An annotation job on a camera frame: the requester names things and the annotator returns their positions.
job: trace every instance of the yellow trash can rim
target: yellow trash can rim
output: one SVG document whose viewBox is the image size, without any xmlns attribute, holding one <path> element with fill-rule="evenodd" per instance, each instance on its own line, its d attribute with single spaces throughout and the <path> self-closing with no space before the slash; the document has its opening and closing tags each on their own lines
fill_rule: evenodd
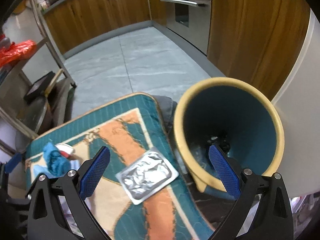
<svg viewBox="0 0 320 240">
<path fill-rule="evenodd" d="M 272 174 L 276 172 L 276 170 L 280 165 L 280 162 L 283 156 L 283 151 L 284 151 L 284 130 L 282 127 L 280 117 L 275 107 L 259 90 L 257 90 L 253 86 L 241 80 L 234 79 L 234 78 L 216 77 L 216 78 L 209 78 L 209 79 L 200 81 L 197 84 L 194 84 L 193 86 L 191 86 L 181 97 L 174 115 L 173 129 L 174 129 L 174 136 L 175 136 L 177 148 L 184 162 L 186 163 L 188 168 L 204 183 L 206 183 L 207 185 L 215 189 L 226 191 L 221 180 L 210 175 L 194 159 L 187 145 L 184 130 L 183 130 L 184 114 L 190 101 L 201 91 L 206 90 L 207 88 L 210 88 L 210 87 L 215 87 L 215 86 L 231 86 L 231 87 L 236 87 L 241 90 L 247 91 L 248 93 L 253 95 L 265 107 L 265 109 L 270 114 L 273 125 L 276 130 L 276 151 L 269 167 L 262 175 L 272 176 Z"/>
</svg>

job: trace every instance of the silver screw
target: silver screw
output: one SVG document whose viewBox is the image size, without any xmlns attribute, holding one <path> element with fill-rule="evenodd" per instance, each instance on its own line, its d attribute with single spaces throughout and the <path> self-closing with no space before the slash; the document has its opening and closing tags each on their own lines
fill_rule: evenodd
<svg viewBox="0 0 320 240">
<path fill-rule="evenodd" d="M 75 170 L 68 171 L 68 176 L 73 177 L 76 174 Z"/>
<path fill-rule="evenodd" d="M 281 175 L 279 173 L 275 173 L 275 178 L 276 179 L 281 179 Z"/>
<path fill-rule="evenodd" d="M 244 169 L 244 173 L 247 174 L 247 175 L 251 175 L 252 174 L 252 170 Z"/>
<path fill-rule="evenodd" d="M 39 181 L 43 181 L 45 179 L 45 175 L 41 175 L 40 177 L 39 177 Z"/>
</svg>

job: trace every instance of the wooden cabinet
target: wooden cabinet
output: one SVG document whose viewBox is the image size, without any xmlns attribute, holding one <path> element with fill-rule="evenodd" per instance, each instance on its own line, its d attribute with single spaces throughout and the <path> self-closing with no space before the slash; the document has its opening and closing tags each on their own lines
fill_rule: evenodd
<svg viewBox="0 0 320 240">
<path fill-rule="evenodd" d="M 207 57 L 271 100 L 298 57 L 309 16 L 305 0 L 212 0 Z"/>
<path fill-rule="evenodd" d="M 150 20 L 148 0 L 66 0 L 44 15 L 60 52 L 103 33 Z"/>
<path fill-rule="evenodd" d="M 165 3 L 160 0 L 149 0 L 152 20 L 166 26 L 167 16 L 165 12 Z"/>
</svg>

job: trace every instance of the silver foil package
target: silver foil package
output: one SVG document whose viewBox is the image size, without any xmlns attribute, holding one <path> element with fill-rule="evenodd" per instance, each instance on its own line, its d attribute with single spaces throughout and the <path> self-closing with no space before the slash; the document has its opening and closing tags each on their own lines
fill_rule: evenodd
<svg viewBox="0 0 320 240">
<path fill-rule="evenodd" d="M 116 174 L 124 190 L 137 205 L 177 178 L 179 173 L 171 163 L 152 147 L 130 166 Z"/>
</svg>

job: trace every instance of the oven window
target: oven window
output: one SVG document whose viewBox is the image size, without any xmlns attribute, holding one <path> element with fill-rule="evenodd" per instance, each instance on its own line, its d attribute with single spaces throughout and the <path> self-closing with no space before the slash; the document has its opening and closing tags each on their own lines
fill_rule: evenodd
<svg viewBox="0 0 320 240">
<path fill-rule="evenodd" d="M 174 4 L 176 22 L 189 27 L 189 6 L 185 4 Z"/>
</svg>

